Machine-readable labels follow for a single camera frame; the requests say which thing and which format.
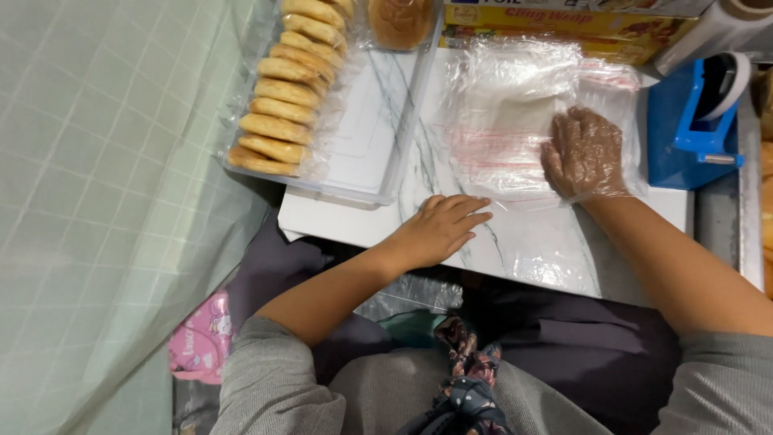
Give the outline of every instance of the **grey sleeve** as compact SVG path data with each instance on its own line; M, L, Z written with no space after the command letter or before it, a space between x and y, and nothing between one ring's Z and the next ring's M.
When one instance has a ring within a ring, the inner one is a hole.
M682 347L654 435L773 433L773 338L697 334Z
M317 385L312 351L275 322L251 317L223 369L213 435L340 435L346 400Z

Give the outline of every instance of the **clear plastic container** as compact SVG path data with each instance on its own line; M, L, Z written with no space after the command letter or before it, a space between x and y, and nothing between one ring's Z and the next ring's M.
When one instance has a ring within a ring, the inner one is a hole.
M274 9L272 37L264 37L258 56L276 42L281 32L281 14ZM407 168L408 150L424 100L432 59L438 47L443 20L439 19L432 41L418 50L392 52L367 50L366 65L352 83L346 97L346 112L332 140L326 175L321 181L291 176L256 173L231 166L229 171L255 176L288 186L302 187L310 196L340 197L367 204L389 205L397 199ZM248 113L257 77L253 72L237 102ZM226 132L224 142L236 143L243 131L236 123Z

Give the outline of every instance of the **floral scarf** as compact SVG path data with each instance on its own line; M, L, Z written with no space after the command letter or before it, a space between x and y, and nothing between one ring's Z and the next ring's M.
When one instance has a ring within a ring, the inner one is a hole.
M478 336L459 317L449 316L434 329L448 346L451 377L432 399L432 409L397 433L406 435L512 435L505 414L494 403L492 388L502 347L494 342L478 352Z

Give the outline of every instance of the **pink bag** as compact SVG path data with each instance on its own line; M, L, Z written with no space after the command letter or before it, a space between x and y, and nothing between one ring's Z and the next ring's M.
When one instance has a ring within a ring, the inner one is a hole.
M228 293L220 289L172 332L169 340L172 374L178 379L220 384L232 335Z

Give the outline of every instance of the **grey sweater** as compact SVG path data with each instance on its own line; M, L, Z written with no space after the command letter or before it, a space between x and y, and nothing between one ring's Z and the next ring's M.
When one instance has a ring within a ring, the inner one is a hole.
M683 338L682 346L674 391L655 434L773 433L773 338L700 334ZM356 359L329 387L320 386L309 348L275 322L253 317L226 361L213 434L394 435L431 408L446 376L442 352L405 350ZM609 433L504 361L494 394L514 433Z

